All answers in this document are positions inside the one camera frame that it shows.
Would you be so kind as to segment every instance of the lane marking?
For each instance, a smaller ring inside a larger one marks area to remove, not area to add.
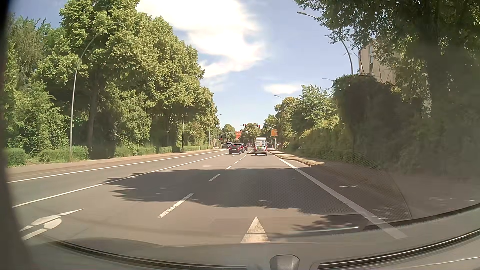
[[[188,194],[187,196],[183,197],[180,201],[178,201],[176,204],[174,204],[172,207],[168,208],[165,210],[163,213],[161,213],[158,218],[161,219],[162,217],[166,216],[168,213],[170,213],[173,209],[177,208],[180,204],[182,204],[184,201],[186,201],[188,198],[190,198],[193,195],[193,193]]]
[[[208,154],[208,153],[216,153],[216,152],[220,152],[220,151],[225,151],[225,150],[219,150],[219,151],[213,151],[213,152],[206,152],[206,153],[200,153],[200,154],[193,154],[193,155],[188,155],[188,156],[173,157],[173,158],[167,158],[167,159],[148,160],[148,161],[142,161],[142,162],[136,162],[136,163],[128,163],[128,164],[122,164],[122,165],[116,165],[116,166],[109,166],[109,167],[102,167],[102,168],[95,168],[95,169],[88,169],[88,170],[76,171],[76,172],[64,172],[64,173],[58,173],[58,174],[52,174],[52,175],[44,175],[44,176],[39,176],[39,177],[33,177],[33,178],[27,178],[27,179],[9,181],[9,182],[7,182],[7,183],[23,182],[23,181],[28,181],[28,180],[35,180],[35,179],[41,179],[41,178],[47,178],[47,177],[67,175],[67,174],[72,174],[72,173],[91,172],[91,171],[97,171],[97,170],[103,170],[103,169],[110,169],[110,168],[116,168],[116,167],[123,167],[123,166],[130,166],[130,165],[136,165],[136,164],[142,164],[142,163],[148,163],[148,162],[154,162],[154,161],[161,161],[161,160],[179,159],[179,158],[185,158],[185,157],[192,157],[192,156],[204,155],[204,154]]]
[[[220,174],[217,174],[215,175],[214,177],[212,177],[212,179],[208,180],[209,182],[213,181],[215,178],[217,178]]]
[[[23,206],[23,205],[27,205],[27,204],[31,204],[31,203],[35,203],[35,202],[39,202],[39,201],[43,201],[43,200],[46,200],[46,199],[55,198],[55,197],[58,197],[58,196],[70,194],[70,193],[73,193],[73,192],[77,192],[77,191],[89,189],[89,188],[96,187],[96,186],[101,186],[101,185],[110,184],[110,183],[113,183],[113,182],[117,182],[117,181],[129,179],[129,178],[134,178],[134,177],[141,176],[141,175],[148,174],[148,173],[152,173],[152,172],[159,172],[159,171],[163,171],[163,170],[175,168],[175,167],[182,166],[182,165],[187,165],[187,164],[194,163],[194,162],[198,162],[198,161],[202,161],[202,160],[207,160],[207,159],[212,159],[212,158],[220,157],[220,156],[223,156],[223,155],[224,155],[224,154],[220,154],[220,155],[216,155],[216,156],[213,156],[213,157],[208,157],[208,158],[201,159],[201,160],[194,160],[194,161],[190,161],[190,162],[187,162],[187,163],[184,163],[184,164],[179,164],[179,165],[175,165],[175,166],[171,166],[171,167],[167,167],[167,168],[163,168],[163,169],[158,169],[158,170],[151,171],[151,172],[144,172],[144,173],[141,173],[141,174],[138,174],[138,175],[132,175],[132,176],[128,176],[128,177],[121,178],[121,179],[117,179],[117,180],[108,181],[108,182],[101,183],[101,184],[95,184],[95,185],[91,185],[91,186],[87,186],[87,187],[83,187],[83,188],[79,188],[79,189],[67,191],[67,192],[64,192],[64,193],[60,193],[60,194],[48,196],[48,197],[45,197],[45,198],[36,199],[36,200],[32,200],[32,201],[28,201],[28,202],[21,203],[21,204],[17,204],[17,205],[12,206],[12,208],[19,207],[19,206]]]
[[[373,213],[369,212],[367,209],[361,207],[360,205],[354,203],[353,201],[347,199],[345,196],[341,195],[337,191],[331,189],[324,183],[318,181],[308,173],[300,170],[299,168],[293,166],[292,164],[286,162],[285,160],[278,158],[280,161],[283,163],[287,164],[289,167],[292,169],[296,170],[297,172],[301,173],[303,176],[307,177],[310,181],[314,182],[317,186],[321,187],[324,189],[326,192],[330,193],[333,197],[337,198],[344,204],[346,204],[348,207],[352,208],[355,210],[357,213],[362,215],[364,218],[368,219],[371,223],[377,225],[380,229],[382,229],[384,232],[388,233],[390,236],[392,236],[395,239],[400,239],[400,238],[405,238],[407,237],[406,234],[401,232],[399,229],[393,227],[392,225],[388,224],[384,220],[380,219],[379,217],[375,216]]]
[[[242,243],[266,243],[269,242],[268,236],[265,233],[264,228],[260,224],[258,217],[255,217],[252,224],[247,230],[247,233],[241,240]]]
[[[39,234],[41,234],[41,233],[44,233],[44,232],[48,231],[49,229],[53,229],[53,228],[57,227],[58,225],[60,225],[60,223],[61,223],[61,219],[56,219],[56,220],[49,221],[49,222],[43,224],[43,228],[42,228],[42,229],[38,229],[38,230],[36,230],[36,231],[34,231],[34,232],[31,232],[31,233],[29,233],[29,234],[27,234],[27,235],[24,235],[24,236],[22,237],[22,240],[30,239],[30,238],[32,238],[32,237],[34,237],[34,236],[36,236],[36,235],[39,235]]]
[[[36,235],[39,235],[39,234],[41,234],[41,233],[44,233],[44,232],[46,232],[46,231],[48,231],[48,230],[47,230],[47,229],[38,229],[38,230],[36,230],[36,231],[34,231],[34,232],[31,232],[31,233],[29,233],[29,234],[27,234],[27,235],[22,236],[22,240],[30,239],[30,238],[32,238],[32,237],[34,237],[34,236],[36,236]]]

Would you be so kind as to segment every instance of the sky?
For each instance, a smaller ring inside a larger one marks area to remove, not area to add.
[[[53,27],[60,25],[59,10],[67,2],[12,1],[16,15],[46,18]],[[201,84],[214,93],[222,126],[263,124],[282,101],[275,95],[296,97],[301,85],[328,88],[328,79],[350,73],[342,44],[330,44],[329,30],[297,14],[303,10],[293,0],[141,0],[137,10],[162,16],[198,50],[205,69]],[[355,71],[355,55],[352,60]]]

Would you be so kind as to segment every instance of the white cloud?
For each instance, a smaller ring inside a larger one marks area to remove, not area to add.
[[[264,86],[264,90],[275,95],[292,94],[300,91],[300,84],[271,84]]]
[[[266,58],[261,30],[239,0],[141,0],[137,10],[162,16],[186,32],[187,43],[213,56],[215,61],[201,63],[205,78],[224,80],[222,75],[247,70]]]

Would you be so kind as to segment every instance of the road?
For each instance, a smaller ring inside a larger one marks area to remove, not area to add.
[[[309,233],[357,231],[372,223],[403,237],[319,176],[304,173],[306,165],[255,156],[252,148],[120,165],[10,178],[24,239],[110,237],[165,246],[305,242]]]

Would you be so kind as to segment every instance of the curved lamp post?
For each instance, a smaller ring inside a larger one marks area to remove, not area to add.
[[[309,14],[307,14],[307,13],[305,13],[305,12],[300,12],[300,11],[297,11],[297,13],[298,13],[298,14],[301,14],[301,15],[305,15],[305,16],[312,17],[313,19],[315,19],[315,20],[321,22],[322,24],[326,25],[326,23],[325,23],[324,21],[322,21],[322,20],[321,20],[320,18],[318,18],[318,17],[314,17],[314,16],[312,16],[312,15],[309,15]],[[345,50],[347,51],[348,58],[350,59],[350,69],[351,69],[351,73],[352,73],[352,75],[353,75],[353,62],[352,62],[352,57],[350,56],[350,52],[348,51],[348,48],[347,48],[347,46],[345,45],[345,42],[343,42],[343,40],[342,40],[342,38],[340,37],[340,35],[339,35],[337,32],[334,32],[334,31],[332,31],[332,32],[338,37],[338,39],[340,40],[340,42],[342,42],[343,47],[345,47]]]

